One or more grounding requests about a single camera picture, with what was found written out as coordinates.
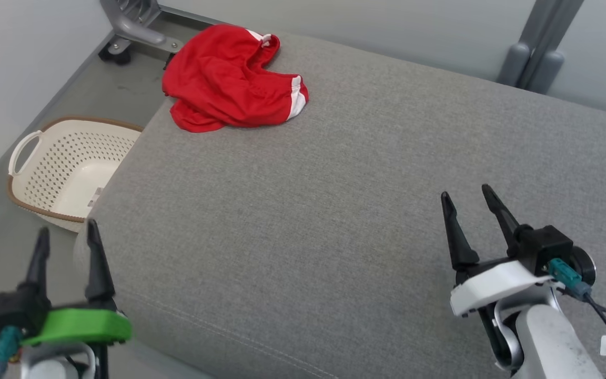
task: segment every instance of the laundry basket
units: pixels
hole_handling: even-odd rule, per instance
[[[10,199],[44,220],[78,232],[141,132],[137,125],[105,118],[55,120],[15,147],[9,162]],[[36,146],[20,165],[20,153],[34,139]]]

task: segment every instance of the robotic arm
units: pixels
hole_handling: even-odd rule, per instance
[[[108,379],[108,347],[132,337],[130,321],[116,309],[116,291],[97,223],[87,220],[90,272],[86,302],[52,307],[46,297],[47,228],[36,241],[25,280],[0,293],[0,377],[19,357],[22,379]],[[87,364],[70,357],[85,354]]]
[[[481,262],[457,222],[447,192],[441,195],[450,261],[456,272],[450,293],[455,316],[476,312],[483,322],[497,366],[512,377],[600,378],[597,367],[562,314],[558,293],[592,300],[595,264],[557,228],[519,225],[490,185],[483,185],[488,208],[507,241],[507,257]]]

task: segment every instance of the white wall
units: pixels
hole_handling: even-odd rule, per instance
[[[565,63],[549,96],[606,110],[606,0],[585,0],[558,46]]]
[[[0,0],[0,158],[110,31],[99,0]]]
[[[158,0],[255,31],[285,31],[495,80],[534,0]]]

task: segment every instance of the gray sofa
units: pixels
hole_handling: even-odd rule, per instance
[[[606,305],[606,113],[278,35],[301,115],[191,134],[167,100],[91,213],[138,339],[216,377],[508,377],[448,305],[442,191],[481,259],[506,249],[482,183],[587,250]],[[561,304],[606,373],[603,323]]]

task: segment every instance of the red garment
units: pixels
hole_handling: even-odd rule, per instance
[[[163,75],[163,92],[178,100],[170,112],[189,132],[224,125],[277,125],[295,117],[308,101],[300,75],[263,69],[279,39],[233,25],[200,32],[177,53]]]

